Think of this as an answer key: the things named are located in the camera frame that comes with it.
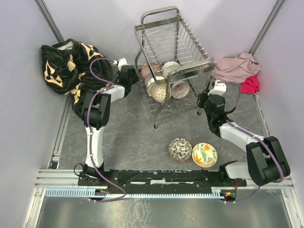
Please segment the white scalloped bowl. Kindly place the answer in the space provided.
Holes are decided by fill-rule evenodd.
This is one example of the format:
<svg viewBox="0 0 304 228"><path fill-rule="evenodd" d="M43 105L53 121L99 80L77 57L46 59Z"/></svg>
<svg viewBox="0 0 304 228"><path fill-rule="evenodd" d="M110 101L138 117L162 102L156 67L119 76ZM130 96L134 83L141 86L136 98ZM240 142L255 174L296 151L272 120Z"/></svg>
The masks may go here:
<svg viewBox="0 0 304 228"><path fill-rule="evenodd" d="M151 97L152 96L152 88L155 85L155 80L154 80L153 76L152 75L148 75L145 78L144 83L146 85L146 92L147 92L148 96Z"/></svg>

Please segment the blue triangle patterned bowl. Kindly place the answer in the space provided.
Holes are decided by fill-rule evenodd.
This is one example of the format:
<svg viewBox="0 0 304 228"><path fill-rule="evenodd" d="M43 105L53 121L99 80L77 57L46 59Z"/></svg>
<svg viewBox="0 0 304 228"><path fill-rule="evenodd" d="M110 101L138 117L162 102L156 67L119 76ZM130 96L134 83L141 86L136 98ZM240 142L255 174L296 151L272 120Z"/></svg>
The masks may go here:
<svg viewBox="0 0 304 228"><path fill-rule="evenodd" d="M171 84L173 85L176 82L180 82L186 79L186 73L185 72L177 72L171 77Z"/></svg>

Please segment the brown cross patterned bowl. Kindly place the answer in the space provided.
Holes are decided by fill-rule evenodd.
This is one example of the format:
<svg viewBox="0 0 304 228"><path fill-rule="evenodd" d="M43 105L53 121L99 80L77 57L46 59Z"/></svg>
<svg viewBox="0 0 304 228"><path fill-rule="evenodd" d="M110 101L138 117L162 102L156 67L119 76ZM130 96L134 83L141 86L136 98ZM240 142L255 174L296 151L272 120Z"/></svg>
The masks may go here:
<svg viewBox="0 0 304 228"><path fill-rule="evenodd" d="M167 95L166 85L165 84L163 84L163 85L155 84L152 88L151 94L152 94L152 98L155 101L162 103Z"/></svg>

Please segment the stainless steel dish rack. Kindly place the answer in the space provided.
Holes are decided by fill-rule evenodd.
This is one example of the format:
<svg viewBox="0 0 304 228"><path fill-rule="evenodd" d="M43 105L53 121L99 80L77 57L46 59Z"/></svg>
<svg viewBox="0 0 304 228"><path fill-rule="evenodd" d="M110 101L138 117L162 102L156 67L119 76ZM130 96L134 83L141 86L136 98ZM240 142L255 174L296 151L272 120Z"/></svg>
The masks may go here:
<svg viewBox="0 0 304 228"><path fill-rule="evenodd" d="M140 46L135 63L145 99L158 128L158 118L197 108L201 114L203 96L215 63L199 43L176 6L154 9L141 16L134 27Z"/></svg>

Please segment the plain white bowl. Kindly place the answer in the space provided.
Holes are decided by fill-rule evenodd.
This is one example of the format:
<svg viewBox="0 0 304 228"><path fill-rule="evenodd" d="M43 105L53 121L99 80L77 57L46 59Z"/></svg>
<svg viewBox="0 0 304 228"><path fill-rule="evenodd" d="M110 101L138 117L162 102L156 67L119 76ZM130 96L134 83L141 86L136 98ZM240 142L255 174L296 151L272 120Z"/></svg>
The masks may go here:
<svg viewBox="0 0 304 228"><path fill-rule="evenodd" d="M179 63L176 61L168 61L166 62L163 66L162 66L162 74L164 78L168 77L168 74L170 71L176 69L177 67L179 67Z"/></svg>

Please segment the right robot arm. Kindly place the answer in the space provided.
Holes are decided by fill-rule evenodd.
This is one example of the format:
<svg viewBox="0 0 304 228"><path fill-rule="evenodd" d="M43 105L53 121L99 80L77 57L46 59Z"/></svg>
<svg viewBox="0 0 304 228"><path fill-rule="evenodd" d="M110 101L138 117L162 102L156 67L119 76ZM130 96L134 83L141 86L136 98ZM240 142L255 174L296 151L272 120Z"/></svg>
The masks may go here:
<svg viewBox="0 0 304 228"><path fill-rule="evenodd" d="M279 140L274 136L264 137L240 127L225 111L226 101L221 95L211 94L206 89L198 96L198 107L205 111L210 131L217 137L230 141L242 149L246 162L230 161L220 166L218 181L228 186L235 179L252 180L258 186L282 182L291 170Z"/></svg>

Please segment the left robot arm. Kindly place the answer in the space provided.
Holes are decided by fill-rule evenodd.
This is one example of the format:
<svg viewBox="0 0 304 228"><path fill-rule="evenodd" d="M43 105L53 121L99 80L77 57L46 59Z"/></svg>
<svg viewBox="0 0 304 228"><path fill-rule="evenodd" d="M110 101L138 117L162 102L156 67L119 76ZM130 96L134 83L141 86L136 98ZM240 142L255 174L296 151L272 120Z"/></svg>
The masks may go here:
<svg viewBox="0 0 304 228"><path fill-rule="evenodd" d="M132 85L138 81L136 70L131 65L119 68L116 85L110 85L98 91L89 90L85 95L81 119L87 134L87 156L83 173L94 185L101 185L105 180L103 158L103 134L109 122L111 103L126 97Z"/></svg>

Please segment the magenta cloth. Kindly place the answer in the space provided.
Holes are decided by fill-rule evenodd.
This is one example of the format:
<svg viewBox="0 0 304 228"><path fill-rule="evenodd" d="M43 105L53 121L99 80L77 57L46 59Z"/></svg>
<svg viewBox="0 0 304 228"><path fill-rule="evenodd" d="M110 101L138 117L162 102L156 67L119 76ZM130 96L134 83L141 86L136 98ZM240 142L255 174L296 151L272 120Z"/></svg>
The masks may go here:
<svg viewBox="0 0 304 228"><path fill-rule="evenodd" d="M259 80L257 76L248 77L241 85L241 93L255 94L260 90Z"/></svg>

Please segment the dusty pink cloth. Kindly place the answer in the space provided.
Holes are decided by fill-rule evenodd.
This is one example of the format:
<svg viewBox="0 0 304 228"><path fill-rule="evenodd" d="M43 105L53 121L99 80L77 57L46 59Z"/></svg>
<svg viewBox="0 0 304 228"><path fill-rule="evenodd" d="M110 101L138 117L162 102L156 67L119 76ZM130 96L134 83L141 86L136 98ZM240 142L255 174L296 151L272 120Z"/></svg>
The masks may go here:
<svg viewBox="0 0 304 228"><path fill-rule="evenodd" d="M261 69L260 63L249 53L241 53L238 57L215 58L214 63L213 76L216 80L238 84L255 76Z"/></svg>

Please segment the yellow floral bowl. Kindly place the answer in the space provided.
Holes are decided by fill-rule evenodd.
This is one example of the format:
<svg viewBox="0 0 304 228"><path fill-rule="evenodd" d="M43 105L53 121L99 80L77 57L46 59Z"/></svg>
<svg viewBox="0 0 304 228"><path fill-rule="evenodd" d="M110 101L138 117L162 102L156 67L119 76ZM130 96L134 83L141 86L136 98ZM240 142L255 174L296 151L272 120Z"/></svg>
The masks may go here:
<svg viewBox="0 0 304 228"><path fill-rule="evenodd" d="M218 161L216 149L208 143L198 143L192 149L192 159L202 168L211 168Z"/></svg>

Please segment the black leaf patterned bowl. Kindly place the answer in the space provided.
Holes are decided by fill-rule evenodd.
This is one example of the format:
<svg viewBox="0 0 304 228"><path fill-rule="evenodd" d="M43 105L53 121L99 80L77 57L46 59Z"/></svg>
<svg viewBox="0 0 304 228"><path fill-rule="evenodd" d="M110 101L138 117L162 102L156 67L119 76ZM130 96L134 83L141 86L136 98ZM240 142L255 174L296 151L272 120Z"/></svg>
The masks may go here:
<svg viewBox="0 0 304 228"><path fill-rule="evenodd" d="M184 138L175 138L169 143L168 154L176 162L185 162L192 154L192 145Z"/></svg>

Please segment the black and cream blanket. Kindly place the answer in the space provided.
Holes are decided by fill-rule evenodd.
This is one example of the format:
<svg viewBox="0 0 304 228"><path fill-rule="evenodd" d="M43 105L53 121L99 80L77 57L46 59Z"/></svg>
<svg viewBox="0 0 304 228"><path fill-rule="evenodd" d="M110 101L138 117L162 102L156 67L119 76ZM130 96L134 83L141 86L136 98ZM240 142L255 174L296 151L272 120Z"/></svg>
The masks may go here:
<svg viewBox="0 0 304 228"><path fill-rule="evenodd" d="M47 86L69 96L73 111L81 117L87 91L109 87L117 77L112 62L93 45L67 39L41 46L42 73Z"/></svg>

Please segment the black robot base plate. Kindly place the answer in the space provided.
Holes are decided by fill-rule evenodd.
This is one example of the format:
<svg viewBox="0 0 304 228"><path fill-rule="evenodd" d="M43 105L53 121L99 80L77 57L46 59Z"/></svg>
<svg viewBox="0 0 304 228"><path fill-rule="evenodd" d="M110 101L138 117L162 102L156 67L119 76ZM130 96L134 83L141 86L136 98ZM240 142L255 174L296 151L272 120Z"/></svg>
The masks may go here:
<svg viewBox="0 0 304 228"><path fill-rule="evenodd" d="M77 174L78 185L102 187L108 193L211 193L212 187L246 187L244 179L231 179L223 171L175 170L175 171L134 171L110 170L103 173L103 178Z"/></svg>

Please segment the aluminium frame rail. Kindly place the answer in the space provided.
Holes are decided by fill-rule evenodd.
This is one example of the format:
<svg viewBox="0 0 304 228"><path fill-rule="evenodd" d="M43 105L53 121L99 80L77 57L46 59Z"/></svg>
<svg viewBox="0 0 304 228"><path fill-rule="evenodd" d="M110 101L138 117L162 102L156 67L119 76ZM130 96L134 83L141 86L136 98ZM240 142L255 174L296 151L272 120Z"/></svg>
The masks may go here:
<svg viewBox="0 0 304 228"><path fill-rule="evenodd" d="M167 152L155 156L105 157L105 169L134 171L202 170L193 160L175 162ZM46 188L79 186L81 167L41 169L23 224L25 228L301 228L304 214L291 178L258 187L212 187L224 199L46 197Z"/></svg>

